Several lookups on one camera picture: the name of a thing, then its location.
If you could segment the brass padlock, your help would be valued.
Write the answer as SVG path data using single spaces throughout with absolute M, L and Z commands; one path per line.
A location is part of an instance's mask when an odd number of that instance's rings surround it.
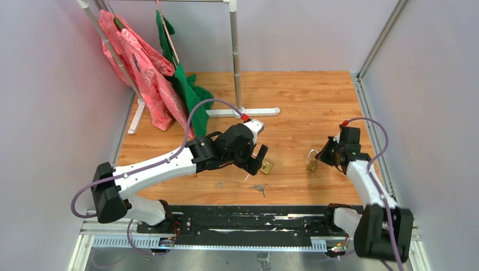
M 263 159 L 262 166 L 259 169 L 259 171 L 264 173 L 264 174 L 269 174 L 271 169 L 273 168 L 273 166 L 274 166 L 274 162 L 272 162 L 268 159 Z
M 306 163 L 306 171 L 308 174 L 315 171 L 317 166 L 317 159 L 316 155 L 318 154 L 318 150 L 312 149 L 309 151 L 307 155 L 307 163 Z

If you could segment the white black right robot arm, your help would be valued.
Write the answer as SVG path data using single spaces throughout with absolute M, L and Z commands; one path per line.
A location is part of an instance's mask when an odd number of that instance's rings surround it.
M 363 206 L 363 212 L 358 213 L 345 204 L 330 204 L 322 221 L 324 231 L 332 236 L 341 231 L 352 236 L 359 257 L 405 263 L 413 214 L 401 208 L 377 179 L 371 157 L 361 151 L 360 129 L 340 125 L 339 133 L 328 137 L 315 158 L 346 175 Z

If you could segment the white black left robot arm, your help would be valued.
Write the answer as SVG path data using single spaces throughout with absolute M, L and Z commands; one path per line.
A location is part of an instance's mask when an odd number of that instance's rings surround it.
M 179 148 L 141 163 L 113 169 L 109 162 L 97 167 L 92 196 L 101 224 L 129 218 L 151 225 L 159 233 L 172 229 L 173 218 L 166 201 L 148 200 L 138 192 L 170 179 L 215 171 L 229 165 L 255 175 L 268 151 L 261 145 L 253 154 L 264 124 L 253 119 L 225 132 L 213 132 L 187 141 Z

